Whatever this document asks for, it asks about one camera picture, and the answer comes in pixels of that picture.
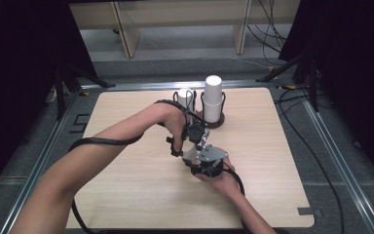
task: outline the gray floor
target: gray floor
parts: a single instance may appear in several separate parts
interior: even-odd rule
[[[278,25],[277,28],[282,36],[286,36],[290,25]],[[290,78],[294,72],[293,68],[271,83],[254,82],[254,79],[269,73],[269,66],[279,67],[269,63],[265,57],[278,64],[283,62],[277,60],[278,53],[267,48],[263,49],[250,33],[246,35],[244,53],[236,55],[229,26],[149,28],[142,29],[141,32],[142,37],[134,58],[126,58],[119,36],[112,33],[111,30],[82,31],[95,69],[101,79],[117,84],[118,89],[133,89],[134,87],[155,87],[157,83],[165,85],[175,84],[175,82],[204,81],[207,75],[218,74],[226,82],[267,87],[274,100],[278,100],[284,92],[284,90],[277,89],[278,85],[291,84]],[[274,44],[276,40],[270,39],[269,43]],[[81,82],[85,86],[92,85],[85,79]],[[71,131],[82,128],[82,126],[74,125],[74,122],[79,114],[91,115],[100,92],[99,90],[90,90],[87,96],[76,97],[56,139],[54,149],[44,164],[45,168],[48,168],[64,154],[74,140],[82,136],[82,133],[71,133]],[[292,91],[286,97],[299,95],[300,92]],[[72,100],[73,96],[68,95],[66,98]],[[374,209],[374,168],[371,162],[361,149],[352,145],[355,137],[345,127],[343,118],[332,107],[325,92],[320,91],[318,103],[319,114],[325,122],[326,128],[331,133],[360,188]],[[331,184],[335,187],[343,207],[345,233],[374,233],[366,225],[364,219],[366,214],[360,213],[361,209],[354,199],[355,196],[350,193],[329,157],[328,150],[308,114],[305,102],[301,98],[296,98],[284,102],[282,107],[291,123],[317,154],[319,162],[329,176]],[[335,196],[319,169],[318,161],[290,128],[281,114],[279,106],[278,114],[280,114],[280,120],[307,197],[316,214],[316,223],[313,227],[286,230],[290,233],[340,233],[339,209]],[[85,123],[88,118],[88,116],[82,116],[79,118],[79,122]],[[56,104],[49,102],[27,136],[28,142],[19,147],[1,175],[0,232],[5,226],[25,182],[30,177],[55,124]],[[67,230],[66,233],[83,233],[83,231]]]

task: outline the cable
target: cable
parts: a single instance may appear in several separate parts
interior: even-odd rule
[[[296,130],[296,128],[293,126],[293,124],[290,122],[290,120],[288,119],[287,115],[285,114],[285,112],[283,111],[283,108],[281,106],[282,104],[282,98],[290,91],[295,91],[295,90],[287,90],[285,91],[283,94],[280,95],[280,98],[279,98],[279,108],[280,108],[280,111],[283,115],[283,117],[285,118],[285,120],[287,121],[287,123],[289,124],[289,126],[291,127],[291,129],[295,132],[296,135],[299,136],[299,138],[303,141],[303,143],[305,143],[306,147],[309,149],[309,151],[312,153],[312,155],[314,156],[315,160],[317,161],[318,163],[318,166],[321,170],[321,172],[323,173],[323,176],[325,177],[326,179],[326,182],[329,184],[330,186],[330,189],[332,190],[334,196],[335,196],[335,199],[336,199],[336,203],[338,205],[338,209],[339,209],[339,216],[340,216],[340,221],[341,221],[341,234],[345,233],[345,220],[344,220],[344,216],[343,216],[343,208],[342,208],[342,203],[339,199],[339,196],[336,192],[336,189],[335,187],[333,186],[332,182],[330,181],[330,178],[329,176],[327,175],[326,171],[324,170],[324,167],[323,165],[321,164],[320,160],[318,159],[318,156],[317,154],[315,153],[315,151],[312,149],[312,147],[310,146],[310,144],[308,142],[306,142],[306,140],[300,135],[300,133]]]

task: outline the white cup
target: white cup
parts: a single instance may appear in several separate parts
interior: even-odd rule
[[[210,105],[216,105],[222,100],[221,78],[211,75],[206,78],[205,93],[203,100]]]
[[[186,108],[190,108],[191,111],[194,111],[194,91],[190,89],[180,89],[177,92],[177,102],[183,105]]]
[[[220,119],[222,101],[217,104],[208,104],[203,101],[203,111],[205,113],[205,121],[208,123],[216,123]]]

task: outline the tripod leg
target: tripod leg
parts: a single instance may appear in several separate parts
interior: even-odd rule
[[[311,60],[311,79],[309,80],[309,101],[315,112],[318,112],[318,97],[317,97],[317,64],[315,57]]]
[[[79,69],[78,67],[76,67],[72,64],[67,64],[66,67],[69,68],[74,73],[76,73],[77,75],[80,75],[82,77],[85,77],[85,78],[93,81],[94,83],[98,84],[102,88],[109,88],[109,87],[114,87],[115,86],[114,84],[108,84],[108,83],[100,80],[98,77],[92,76],[90,73],[88,73],[86,71],[83,71],[83,70]]]
[[[269,82],[273,80],[273,78],[277,77],[278,75],[284,73],[287,69],[292,67],[293,65],[300,62],[300,59],[302,58],[302,54],[297,55],[295,58],[291,59],[287,63],[285,63],[283,66],[279,67],[278,70],[270,73],[269,75],[265,76],[261,79],[256,79],[256,82]]]
[[[59,119],[63,112],[65,111],[65,100],[63,98],[63,87],[62,87],[62,78],[61,78],[62,68],[58,66],[55,72],[55,79],[56,79],[56,103],[57,103],[57,110],[58,115],[57,119]]]

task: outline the wooden table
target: wooden table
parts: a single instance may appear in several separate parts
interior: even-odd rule
[[[229,152],[243,180],[246,197],[274,227],[309,227],[312,215],[267,89],[224,89],[225,122],[208,142]],[[84,137],[91,137],[174,91],[103,93]],[[200,99],[197,99],[201,110]],[[170,155],[168,131],[153,126],[76,196],[90,228],[242,228],[232,205],[190,174]],[[79,227],[71,213],[67,228]]]

